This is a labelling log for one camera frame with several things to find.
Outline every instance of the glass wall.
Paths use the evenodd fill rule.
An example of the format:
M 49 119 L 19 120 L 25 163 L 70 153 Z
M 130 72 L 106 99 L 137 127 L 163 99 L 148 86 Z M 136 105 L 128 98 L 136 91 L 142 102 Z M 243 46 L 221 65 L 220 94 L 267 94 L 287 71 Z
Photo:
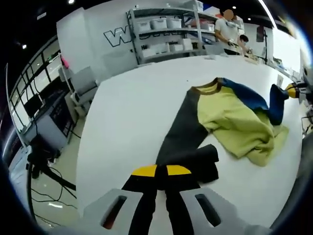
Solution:
M 17 128 L 22 131 L 30 125 L 30 118 L 24 108 L 24 104 L 34 95 L 40 92 L 59 77 L 58 69 L 61 62 L 58 57 L 60 47 L 55 38 L 36 58 L 28 63 L 17 81 L 10 98 L 10 109 L 13 113 L 13 120 Z

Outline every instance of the desk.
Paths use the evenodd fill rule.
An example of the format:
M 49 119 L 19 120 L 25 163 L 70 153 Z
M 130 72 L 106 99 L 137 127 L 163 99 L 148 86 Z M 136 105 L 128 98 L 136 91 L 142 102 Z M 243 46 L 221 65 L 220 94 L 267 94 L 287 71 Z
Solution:
M 49 144 L 50 148 L 60 150 L 68 143 L 69 132 L 73 126 L 64 97 L 67 92 L 57 93 L 49 99 L 45 106 L 35 116 L 35 120 L 30 122 L 22 132 L 25 139 L 31 142 L 38 134 Z M 61 119 L 56 121 L 56 117 L 61 113 Z
M 283 87 L 292 82 L 275 69 L 248 63 L 241 56 L 217 56 L 216 60 L 196 56 L 140 67 L 102 82 L 79 147 L 76 184 L 80 213 L 111 188 L 121 188 L 134 169 L 155 163 L 191 86 L 226 77 L 251 87 L 269 103 L 270 87 L 278 74 L 284 77 Z M 247 158 L 235 160 L 213 135 L 201 144 L 213 144 L 220 159 L 216 164 L 220 178 L 202 187 L 234 204 L 239 216 L 250 224 L 269 227 L 291 192 L 302 143 L 298 99 L 286 100 L 283 125 L 289 128 L 285 145 L 266 167 L 253 165 Z

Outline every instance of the gray chair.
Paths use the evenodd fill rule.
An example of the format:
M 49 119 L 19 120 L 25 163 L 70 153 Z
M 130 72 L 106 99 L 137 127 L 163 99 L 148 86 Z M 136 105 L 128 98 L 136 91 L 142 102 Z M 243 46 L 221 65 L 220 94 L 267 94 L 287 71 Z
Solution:
M 220 55 L 225 53 L 221 43 L 219 42 L 212 45 L 204 45 L 204 48 L 207 55 Z
M 71 78 L 75 92 L 70 96 L 76 106 L 83 107 L 86 112 L 95 96 L 98 86 L 90 67 L 73 74 Z

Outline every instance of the metal shelving unit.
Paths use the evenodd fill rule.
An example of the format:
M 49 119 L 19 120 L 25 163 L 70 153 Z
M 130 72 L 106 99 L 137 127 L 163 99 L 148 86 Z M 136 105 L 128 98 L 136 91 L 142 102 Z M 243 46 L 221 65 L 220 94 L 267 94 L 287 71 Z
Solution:
M 182 28 L 177 28 L 177 29 L 166 28 L 166 29 L 160 29 L 160 30 L 149 30 L 145 32 L 139 32 L 137 19 L 145 18 L 145 17 L 153 17 L 153 16 L 155 17 L 160 17 L 160 16 L 178 17 L 179 19 L 182 20 L 181 21 Z M 196 19 L 197 28 L 187 28 L 184 22 L 185 17 L 192 17 Z M 126 18 L 127 18 L 128 26 L 130 28 L 131 39 L 132 39 L 132 43 L 134 46 L 134 52 L 136 53 L 137 63 L 139 65 L 144 64 L 147 60 L 152 60 L 152 59 L 159 58 L 162 56 L 177 55 L 177 54 L 190 55 L 190 53 L 199 53 L 199 52 L 204 51 L 202 50 L 202 33 L 214 35 L 214 32 L 201 29 L 199 18 L 214 21 L 214 22 L 218 19 L 215 16 L 208 15 L 203 12 L 198 12 L 195 6 L 193 10 L 177 8 L 177 7 L 131 9 L 128 12 L 126 12 Z M 187 34 L 190 32 L 197 33 L 199 49 L 188 50 L 188 51 L 167 52 L 167 53 L 156 54 L 156 55 L 149 56 L 149 57 L 143 57 L 140 37 L 143 35 L 147 36 L 147 35 L 152 35 L 152 34 L 157 34 L 157 33 L 166 33 L 166 32 L 179 32 L 183 38 L 187 38 Z
M 165 28 L 165 29 L 153 29 L 145 32 L 139 32 L 139 35 L 149 35 L 149 34 L 156 34 L 156 33 L 166 33 L 166 32 L 197 32 L 196 28 Z M 214 35 L 213 31 L 201 29 L 201 33 L 207 33 Z
M 152 60 L 152 59 L 159 58 L 162 56 L 178 55 L 178 54 L 185 54 L 185 53 L 198 53 L 198 52 L 203 52 L 203 51 L 205 51 L 205 50 L 204 49 L 194 49 L 194 50 L 171 51 L 171 52 L 160 53 L 160 54 L 156 54 L 156 55 L 152 55 L 152 56 L 148 56 L 148 57 L 143 57 L 142 60 L 147 61 L 147 60 Z

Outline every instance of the white shirt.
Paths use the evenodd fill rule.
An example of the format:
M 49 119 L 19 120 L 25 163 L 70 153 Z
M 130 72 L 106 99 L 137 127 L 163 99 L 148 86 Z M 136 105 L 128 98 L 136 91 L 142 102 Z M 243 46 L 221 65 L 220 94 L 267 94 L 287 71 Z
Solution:
M 233 43 L 237 44 L 237 40 L 239 37 L 239 30 L 238 26 L 234 22 L 228 22 L 225 18 L 221 18 L 216 20 L 215 22 L 215 30 L 218 30 L 221 32 L 221 35 L 227 39 L 230 40 Z M 221 42 L 224 49 L 236 51 L 237 49 L 234 46 L 229 46 L 227 43 Z

